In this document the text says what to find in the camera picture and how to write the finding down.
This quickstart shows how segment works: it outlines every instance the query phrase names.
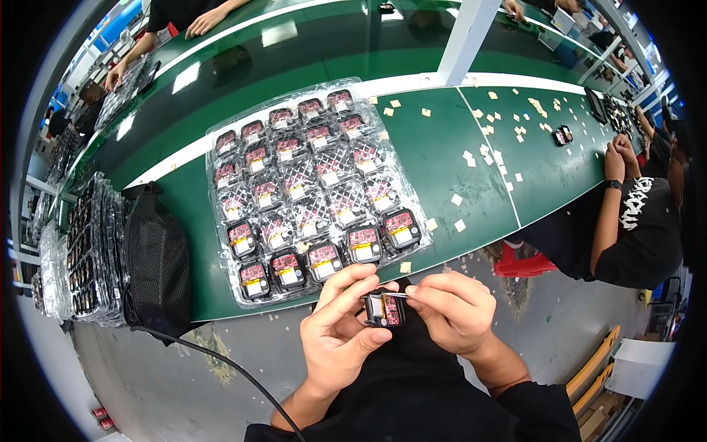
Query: hand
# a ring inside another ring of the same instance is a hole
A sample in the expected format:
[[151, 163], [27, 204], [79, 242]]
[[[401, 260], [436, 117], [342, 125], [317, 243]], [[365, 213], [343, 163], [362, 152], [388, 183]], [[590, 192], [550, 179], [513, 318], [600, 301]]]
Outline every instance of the hand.
[[[354, 382], [366, 357], [392, 338], [390, 330], [364, 327], [354, 316], [361, 298], [377, 287], [375, 265], [350, 265], [327, 280], [316, 309], [300, 324], [305, 384], [322, 399]], [[398, 290], [396, 282], [385, 287]]]
[[525, 20], [525, 14], [523, 13], [523, 7], [515, 2], [515, 0], [506, 0], [503, 2], [503, 7], [506, 8], [506, 12], [509, 16], [513, 17], [515, 21]]
[[489, 340], [496, 298], [476, 279], [460, 273], [432, 274], [408, 286], [407, 303], [444, 350], [469, 359]]
[[105, 77], [105, 90], [110, 92], [117, 84], [121, 84], [123, 82], [123, 74], [125, 74], [125, 69], [126, 66], [122, 62], [119, 62], [108, 72], [108, 75]]
[[607, 143], [607, 152], [604, 155], [604, 176], [607, 180], [618, 180], [624, 182], [626, 176], [626, 166], [624, 159], [617, 152], [613, 141]]
[[192, 37], [198, 37], [206, 34], [211, 28], [218, 25], [224, 18], [226, 18], [227, 15], [228, 10], [222, 8], [221, 6], [217, 6], [209, 12], [201, 14], [191, 25], [189, 25], [185, 38], [190, 39]]

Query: black mesh bag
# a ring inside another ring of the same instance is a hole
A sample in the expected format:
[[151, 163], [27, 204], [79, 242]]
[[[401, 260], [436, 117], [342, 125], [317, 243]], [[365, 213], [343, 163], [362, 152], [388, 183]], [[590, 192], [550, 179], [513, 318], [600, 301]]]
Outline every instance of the black mesh bag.
[[130, 327], [142, 325], [179, 337], [193, 328], [189, 247], [177, 219], [157, 198], [159, 193], [155, 182], [122, 192], [136, 200], [125, 225], [130, 282], [124, 291], [123, 312]]

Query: concrete floor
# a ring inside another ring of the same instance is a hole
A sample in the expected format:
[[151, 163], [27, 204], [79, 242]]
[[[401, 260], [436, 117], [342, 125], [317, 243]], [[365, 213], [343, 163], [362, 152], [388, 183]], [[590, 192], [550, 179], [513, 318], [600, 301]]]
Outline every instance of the concrete floor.
[[[514, 348], [540, 383], [564, 383], [616, 324], [634, 337], [648, 310], [636, 291], [574, 281], [560, 272], [532, 279], [493, 273], [486, 248], [413, 275], [451, 269], [484, 282], [498, 300], [493, 331]], [[242, 364], [278, 400], [305, 376], [299, 322], [307, 307], [212, 322], [187, 339]], [[237, 441], [252, 422], [268, 422], [272, 406], [231, 367], [178, 345], [127, 329], [76, 323], [76, 348], [95, 394], [133, 441]], [[467, 378], [478, 379], [466, 362]]]

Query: green workbench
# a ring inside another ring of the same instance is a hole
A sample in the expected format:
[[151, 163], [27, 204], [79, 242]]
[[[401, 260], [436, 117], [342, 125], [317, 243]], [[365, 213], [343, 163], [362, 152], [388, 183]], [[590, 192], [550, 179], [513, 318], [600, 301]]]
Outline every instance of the green workbench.
[[[362, 4], [368, 6], [365, 13]], [[383, 22], [380, 16], [368, 13], [375, 10], [375, 5], [370, 1], [338, 1], [303, 8], [269, 18], [203, 47], [165, 71], [145, 96], [138, 97], [111, 128], [96, 136], [78, 169], [83, 173], [103, 170], [114, 187], [120, 189], [163, 159], [202, 138], [217, 122], [273, 96], [349, 76], [372, 80], [435, 71], [454, 23], [452, 16], [443, 14], [448, 14], [449, 8], [458, 8], [458, 4], [405, 1], [396, 5], [405, 20]], [[209, 35], [217, 35], [236, 23], [256, 17], [265, 6], [266, 2], [254, 0]], [[430, 14], [440, 18], [438, 22], [432, 20], [437, 23], [433, 29], [425, 28], [423, 34], [419, 30], [410, 31], [410, 23], [426, 23]], [[262, 29], [287, 23], [295, 23], [298, 34], [263, 48]], [[518, 30], [506, 35], [509, 25], [512, 23], [505, 14], [497, 15], [470, 71], [541, 76], [576, 83], [582, 74], [578, 68], [582, 62], [572, 59], [568, 66], [559, 66], [556, 61], [561, 52], [571, 53], [570, 48], [550, 52], [538, 43], [537, 26], [534, 30]], [[499, 46], [496, 33], [501, 33], [507, 46]], [[199, 41], [184, 41], [177, 36], [153, 57], [169, 63]], [[241, 57], [244, 49], [248, 53], [246, 62]], [[173, 84], [177, 76], [195, 63], [200, 65], [199, 77], [175, 92]], [[390, 106], [389, 100], [398, 99], [402, 104], [393, 117], [383, 116], [383, 122], [427, 217], [434, 218], [438, 224], [432, 246], [408, 259], [412, 272], [503, 238], [562, 207], [603, 180], [602, 145], [614, 133], [607, 127], [602, 135], [599, 124], [581, 107], [582, 104], [588, 107], [587, 103], [575, 94], [517, 89], [518, 95], [510, 87], [463, 87], [379, 97], [381, 115], [383, 108]], [[495, 92], [498, 100], [491, 100], [489, 91]], [[547, 119], [534, 110], [527, 100], [529, 97], [540, 100], [548, 112]], [[553, 109], [553, 98], [561, 101], [562, 111]], [[472, 109], [481, 109], [484, 114], [498, 112], [502, 115], [501, 121], [493, 124], [483, 119], [479, 121], [483, 126], [491, 124], [495, 128], [487, 139], [467, 102]], [[432, 111], [431, 117], [421, 114], [423, 107]], [[577, 121], [569, 113], [570, 107]], [[525, 112], [530, 121], [522, 118]], [[520, 116], [520, 122], [513, 119], [513, 113]], [[131, 127], [118, 131], [126, 121], [131, 122]], [[566, 147], [555, 146], [550, 133], [539, 128], [541, 121], [553, 129], [567, 124], [573, 130], [572, 155], [568, 155]], [[525, 142], [519, 143], [516, 139], [515, 126], [527, 130]], [[482, 144], [503, 153], [508, 169], [505, 178], [495, 163], [488, 166], [483, 161], [479, 153]], [[467, 167], [462, 157], [464, 150], [477, 159], [475, 168]], [[444, 173], [432, 173], [432, 170]], [[516, 182], [516, 173], [522, 173], [522, 182]], [[512, 192], [506, 189], [507, 181], [513, 183]], [[239, 308], [218, 263], [204, 157], [176, 168], [158, 182], [164, 189], [160, 200], [179, 219], [189, 239], [193, 321], [263, 313], [317, 299], [313, 294], [270, 308]], [[454, 193], [463, 198], [458, 207], [451, 202]], [[457, 232], [454, 223], [460, 219], [466, 229]], [[381, 269], [379, 275], [382, 280], [396, 279], [401, 276], [399, 265]]]

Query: black wristwatch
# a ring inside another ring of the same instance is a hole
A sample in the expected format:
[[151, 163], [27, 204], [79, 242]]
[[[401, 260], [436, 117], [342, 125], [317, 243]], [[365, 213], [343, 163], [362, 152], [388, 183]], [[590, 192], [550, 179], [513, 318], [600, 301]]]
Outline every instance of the black wristwatch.
[[624, 188], [624, 184], [619, 180], [606, 180], [605, 183], [607, 183], [607, 189], [613, 187], [614, 189], [622, 190]]

